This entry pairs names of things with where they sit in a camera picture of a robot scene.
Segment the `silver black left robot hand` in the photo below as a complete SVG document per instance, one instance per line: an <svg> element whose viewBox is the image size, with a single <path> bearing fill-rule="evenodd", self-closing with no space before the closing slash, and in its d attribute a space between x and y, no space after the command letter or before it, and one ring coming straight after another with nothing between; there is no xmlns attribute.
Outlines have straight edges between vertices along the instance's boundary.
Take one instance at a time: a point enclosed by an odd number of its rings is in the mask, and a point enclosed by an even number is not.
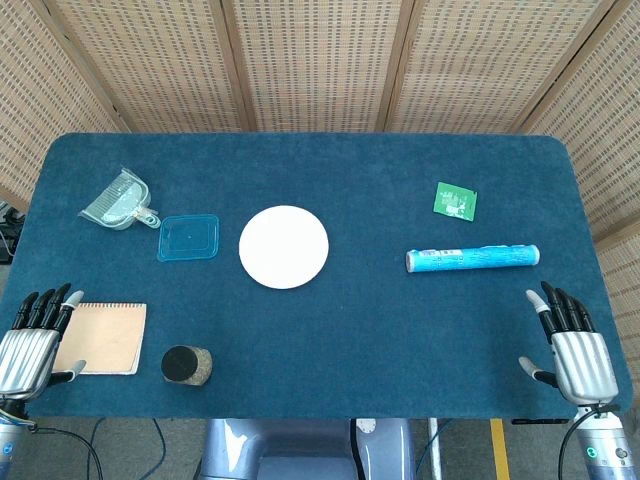
<svg viewBox="0 0 640 480"><path fill-rule="evenodd" d="M84 292L69 283L30 293L11 328L0 340L0 399L27 402L47 387L73 381L86 366L82 359L56 373L54 363L72 314Z"/></svg>

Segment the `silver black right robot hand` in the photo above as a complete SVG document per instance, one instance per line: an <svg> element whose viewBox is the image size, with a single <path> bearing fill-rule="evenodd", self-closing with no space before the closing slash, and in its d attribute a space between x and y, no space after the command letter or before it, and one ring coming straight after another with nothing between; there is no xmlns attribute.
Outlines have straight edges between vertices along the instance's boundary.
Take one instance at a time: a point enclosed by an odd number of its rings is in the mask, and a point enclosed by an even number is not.
<svg viewBox="0 0 640 480"><path fill-rule="evenodd" d="M545 297L531 289L525 295L540 320L555 370L543 370L526 356L519 358L520 367L576 406L612 402L619 393L617 379L605 339L596 331L590 313L564 290L546 281L541 287Z"/></svg>

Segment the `clear jar with black rim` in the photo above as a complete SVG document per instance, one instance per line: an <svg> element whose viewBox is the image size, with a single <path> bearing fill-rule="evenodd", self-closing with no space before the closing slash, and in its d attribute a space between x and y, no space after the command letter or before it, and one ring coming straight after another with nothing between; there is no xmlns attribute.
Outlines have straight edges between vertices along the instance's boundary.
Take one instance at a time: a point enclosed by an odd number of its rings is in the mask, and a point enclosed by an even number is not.
<svg viewBox="0 0 640 480"><path fill-rule="evenodd" d="M161 372L167 382L202 386L209 380L213 366L213 356L207 349L176 345L164 353Z"/></svg>

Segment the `clear blue square container lid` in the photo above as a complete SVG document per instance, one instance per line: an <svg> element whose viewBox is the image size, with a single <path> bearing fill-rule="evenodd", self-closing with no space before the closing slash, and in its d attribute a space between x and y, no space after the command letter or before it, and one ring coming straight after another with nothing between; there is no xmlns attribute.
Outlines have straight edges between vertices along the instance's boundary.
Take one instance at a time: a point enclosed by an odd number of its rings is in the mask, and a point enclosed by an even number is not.
<svg viewBox="0 0 640 480"><path fill-rule="evenodd" d="M209 260L219 249L219 218L214 214L166 217L160 227L160 262Z"/></svg>

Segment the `white round plate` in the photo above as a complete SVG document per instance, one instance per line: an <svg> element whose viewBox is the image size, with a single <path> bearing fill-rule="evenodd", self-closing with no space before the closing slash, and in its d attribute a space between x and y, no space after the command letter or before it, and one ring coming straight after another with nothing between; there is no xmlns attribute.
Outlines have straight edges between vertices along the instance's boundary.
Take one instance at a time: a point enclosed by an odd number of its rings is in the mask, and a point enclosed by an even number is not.
<svg viewBox="0 0 640 480"><path fill-rule="evenodd" d="M262 286L287 290L312 281L329 255L329 238L310 211L278 205L254 215L243 228L238 253L245 272Z"/></svg>

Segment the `kraft spiral notebook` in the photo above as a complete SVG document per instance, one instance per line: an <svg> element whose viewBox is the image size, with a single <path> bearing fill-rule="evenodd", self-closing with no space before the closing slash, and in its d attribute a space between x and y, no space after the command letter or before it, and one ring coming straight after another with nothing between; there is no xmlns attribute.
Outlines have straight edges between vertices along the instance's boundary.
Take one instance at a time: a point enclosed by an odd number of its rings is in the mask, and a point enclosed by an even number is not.
<svg viewBox="0 0 640 480"><path fill-rule="evenodd" d="M84 375L135 375L144 337L143 303L81 303L59 346L54 372L86 362Z"/></svg>

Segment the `blue plastic wrap roll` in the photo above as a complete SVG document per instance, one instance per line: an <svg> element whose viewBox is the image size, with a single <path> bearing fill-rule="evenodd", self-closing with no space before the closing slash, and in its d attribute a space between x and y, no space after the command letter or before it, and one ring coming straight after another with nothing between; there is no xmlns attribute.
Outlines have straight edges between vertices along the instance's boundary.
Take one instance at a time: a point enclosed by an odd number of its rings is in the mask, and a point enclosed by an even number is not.
<svg viewBox="0 0 640 480"><path fill-rule="evenodd" d="M499 245L465 249L410 250L405 256L408 273L528 267L539 263L535 245Z"/></svg>

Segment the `green foil sachet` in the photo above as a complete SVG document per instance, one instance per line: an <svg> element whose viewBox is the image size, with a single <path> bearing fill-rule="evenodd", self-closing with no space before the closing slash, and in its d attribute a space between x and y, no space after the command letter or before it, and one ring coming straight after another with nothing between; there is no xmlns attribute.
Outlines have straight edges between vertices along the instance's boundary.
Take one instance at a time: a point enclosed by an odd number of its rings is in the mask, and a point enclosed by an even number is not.
<svg viewBox="0 0 640 480"><path fill-rule="evenodd" d="M477 192L445 182L437 184L433 212L451 218L473 222Z"/></svg>

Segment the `blue fleece table cover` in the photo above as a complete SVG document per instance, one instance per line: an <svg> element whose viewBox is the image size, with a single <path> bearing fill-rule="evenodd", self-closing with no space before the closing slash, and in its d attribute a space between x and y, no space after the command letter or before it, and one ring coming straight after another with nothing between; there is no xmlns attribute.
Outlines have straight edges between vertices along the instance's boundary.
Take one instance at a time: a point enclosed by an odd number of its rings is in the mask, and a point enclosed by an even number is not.
<svg viewBox="0 0 640 480"><path fill-rule="evenodd" d="M126 168L169 216L214 214L209 260L160 262L160 227L81 218ZM473 222L433 212L439 182L477 192ZM313 213L321 272L287 290L254 281L238 243L260 211ZM535 245L528 267L408 273L410 250ZM139 369L45 392L36 415L568 418L520 356L553 360L525 292L565 290L605 337L628 409L633 387L566 147L550 136L66 134L44 161L0 299L0 334L23 299L70 283L90 302L147 306ZM164 380L173 346L207 349L202 386Z"/></svg>

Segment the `grey blue robot torso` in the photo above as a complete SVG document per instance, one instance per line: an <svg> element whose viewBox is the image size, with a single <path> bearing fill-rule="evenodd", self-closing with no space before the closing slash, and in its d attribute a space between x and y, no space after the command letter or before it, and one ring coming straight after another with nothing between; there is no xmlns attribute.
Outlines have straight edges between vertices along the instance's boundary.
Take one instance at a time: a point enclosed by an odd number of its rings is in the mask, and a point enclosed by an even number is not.
<svg viewBox="0 0 640 480"><path fill-rule="evenodd" d="M415 480L402 418L212 419L194 480Z"/></svg>

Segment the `woven bamboo folding screen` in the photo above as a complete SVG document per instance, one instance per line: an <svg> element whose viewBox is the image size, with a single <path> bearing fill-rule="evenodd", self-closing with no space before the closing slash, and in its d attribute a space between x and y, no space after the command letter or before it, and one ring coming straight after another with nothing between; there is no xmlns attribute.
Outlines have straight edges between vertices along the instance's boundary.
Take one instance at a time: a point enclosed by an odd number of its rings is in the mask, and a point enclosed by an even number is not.
<svg viewBox="0 0 640 480"><path fill-rule="evenodd" d="M538 133L640 381L640 0L0 0L0 201L73 131Z"/></svg>

